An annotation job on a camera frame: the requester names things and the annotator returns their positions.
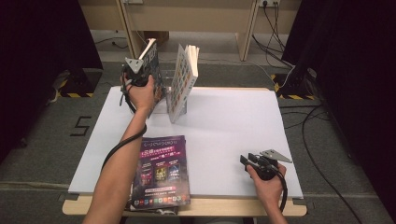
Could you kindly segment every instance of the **hand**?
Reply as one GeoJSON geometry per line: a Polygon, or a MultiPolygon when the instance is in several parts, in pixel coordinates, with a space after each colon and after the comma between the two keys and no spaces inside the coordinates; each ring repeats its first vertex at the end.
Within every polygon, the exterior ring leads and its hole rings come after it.
{"type": "Polygon", "coordinates": [[[131,84],[126,86],[129,98],[134,104],[136,111],[149,112],[154,107],[154,78],[148,76],[148,84],[144,87],[136,87],[131,84]]]}
{"type": "MultiPolygon", "coordinates": [[[[285,166],[278,164],[277,168],[282,175],[285,175],[285,166]]],[[[280,195],[283,190],[279,177],[274,176],[270,180],[261,180],[250,165],[247,166],[247,171],[254,181],[257,197],[262,202],[264,209],[268,212],[268,209],[278,208],[280,195]]]]}

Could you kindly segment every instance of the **purple magazine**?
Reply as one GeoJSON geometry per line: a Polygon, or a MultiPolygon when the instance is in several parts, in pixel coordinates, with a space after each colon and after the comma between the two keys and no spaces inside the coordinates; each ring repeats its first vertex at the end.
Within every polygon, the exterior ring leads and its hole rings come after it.
{"type": "Polygon", "coordinates": [[[126,210],[190,204],[184,135],[143,138],[126,210]]]}

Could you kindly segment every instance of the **book cover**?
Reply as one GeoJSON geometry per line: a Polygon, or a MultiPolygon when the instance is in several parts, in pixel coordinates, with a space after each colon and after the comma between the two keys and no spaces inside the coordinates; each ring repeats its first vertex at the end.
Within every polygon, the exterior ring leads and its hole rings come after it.
{"type": "MultiPolygon", "coordinates": [[[[154,77],[155,80],[154,108],[155,108],[155,106],[165,98],[165,94],[166,94],[166,88],[165,85],[163,84],[163,77],[160,72],[157,40],[155,38],[148,39],[148,43],[138,59],[143,60],[141,69],[144,69],[145,71],[147,70],[149,74],[152,74],[152,76],[154,77]]],[[[132,70],[134,70],[132,60],[125,58],[125,61],[131,66],[132,70]]]]}
{"type": "Polygon", "coordinates": [[[190,204],[184,135],[143,138],[131,192],[129,211],[168,208],[161,212],[171,213],[172,207],[190,204]]]}
{"type": "Polygon", "coordinates": [[[198,53],[199,48],[188,45],[183,49],[178,46],[175,75],[172,81],[171,91],[168,92],[169,119],[174,123],[186,106],[187,98],[198,78],[198,53]]]}

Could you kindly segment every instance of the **wall socket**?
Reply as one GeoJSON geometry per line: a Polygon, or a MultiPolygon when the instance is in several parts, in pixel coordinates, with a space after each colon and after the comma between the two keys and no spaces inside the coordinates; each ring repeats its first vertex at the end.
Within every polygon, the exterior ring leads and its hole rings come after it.
{"type": "MultiPolygon", "coordinates": [[[[274,3],[277,3],[278,6],[280,4],[280,0],[266,0],[266,1],[267,1],[267,7],[275,7],[274,3]]],[[[262,4],[263,2],[264,0],[260,0],[259,7],[263,6],[262,4]]]]}

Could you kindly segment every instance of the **carpeted floor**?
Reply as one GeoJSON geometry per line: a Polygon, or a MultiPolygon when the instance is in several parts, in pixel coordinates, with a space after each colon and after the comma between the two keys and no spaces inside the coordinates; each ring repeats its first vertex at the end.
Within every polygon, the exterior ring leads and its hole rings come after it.
{"type": "MultiPolygon", "coordinates": [[[[104,63],[91,98],[58,98],[42,111],[26,136],[27,146],[14,148],[0,166],[1,223],[80,223],[83,217],[62,212],[64,197],[92,129],[112,86],[119,85],[121,63],[104,63]],[[78,123],[86,128],[76,128],[78,123]]],[[[163,71],[174,69],[162,63],[163,71]]],[[[269,74],[285,72],[265,67],[269,74]]],[[[265,87],[272,80],[256,65],[199,64],[196,86],[265,87]]],[[[280,111],[308,213],[289,223],[358,223],[336,189],[363,223],[392,223],[362,169],[350,159],[320,100],[279,99],[280,111]]],[[[268,223],[265,217],[259,223],[268,223]]]]}

